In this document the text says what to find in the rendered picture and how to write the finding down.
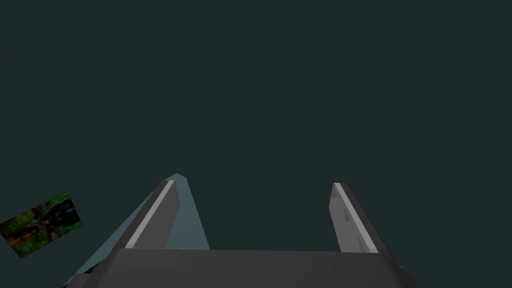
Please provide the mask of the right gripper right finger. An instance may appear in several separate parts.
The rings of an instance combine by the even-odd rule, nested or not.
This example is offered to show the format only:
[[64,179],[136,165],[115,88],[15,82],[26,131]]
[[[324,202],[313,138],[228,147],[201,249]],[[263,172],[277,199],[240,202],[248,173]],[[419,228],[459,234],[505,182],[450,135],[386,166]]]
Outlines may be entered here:
[[380,253],[389,250],[347,183],[334,183],[329,212],[342,253]]

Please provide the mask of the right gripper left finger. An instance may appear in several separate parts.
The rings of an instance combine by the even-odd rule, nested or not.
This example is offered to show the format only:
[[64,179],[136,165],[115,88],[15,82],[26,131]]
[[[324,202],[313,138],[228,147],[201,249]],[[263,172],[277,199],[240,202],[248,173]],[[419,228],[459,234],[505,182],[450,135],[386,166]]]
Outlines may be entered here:
[[118,241],[121,249],[164,249],[180,207],[177,185],[162,181]]

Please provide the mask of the green and dark wall picture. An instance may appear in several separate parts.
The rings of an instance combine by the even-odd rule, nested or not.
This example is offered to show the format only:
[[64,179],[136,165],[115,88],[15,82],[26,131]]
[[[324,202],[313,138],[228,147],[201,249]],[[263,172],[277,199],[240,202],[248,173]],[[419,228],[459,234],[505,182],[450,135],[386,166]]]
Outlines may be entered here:
[[68,192],[0,223],[0,235],[22,259],[82,225]]

